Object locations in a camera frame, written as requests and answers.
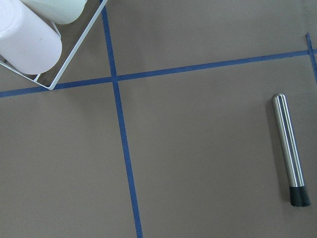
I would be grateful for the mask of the pink cup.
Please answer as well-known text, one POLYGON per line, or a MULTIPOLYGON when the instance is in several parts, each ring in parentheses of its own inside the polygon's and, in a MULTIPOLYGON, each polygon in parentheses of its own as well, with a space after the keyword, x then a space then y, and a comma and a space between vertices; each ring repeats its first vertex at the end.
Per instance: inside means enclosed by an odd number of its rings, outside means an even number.
POLYGON ((62 52, 60 36, 19 0, 0 2, 0 55, 18 71, 41 74, 62 52))

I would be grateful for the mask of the steel muddler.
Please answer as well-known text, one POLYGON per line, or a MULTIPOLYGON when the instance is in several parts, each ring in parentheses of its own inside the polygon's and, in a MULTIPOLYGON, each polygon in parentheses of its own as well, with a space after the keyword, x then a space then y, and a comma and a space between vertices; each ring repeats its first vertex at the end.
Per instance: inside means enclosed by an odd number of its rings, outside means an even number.
POLYGON ((283 93, 274 95, 272 105, 288 177, 290 204, 294 207, 308 207, 311 201, 302 172, 286 96, 283 93))

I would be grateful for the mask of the green cup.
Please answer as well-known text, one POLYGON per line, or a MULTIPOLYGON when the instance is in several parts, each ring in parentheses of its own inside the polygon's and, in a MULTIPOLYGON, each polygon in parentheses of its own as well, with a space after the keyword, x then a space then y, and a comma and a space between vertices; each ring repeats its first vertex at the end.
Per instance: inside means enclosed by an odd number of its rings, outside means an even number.
POLYGON ((40 16, 57 24, 70 24, 82 14, 86 0, 22 0, 40 16))

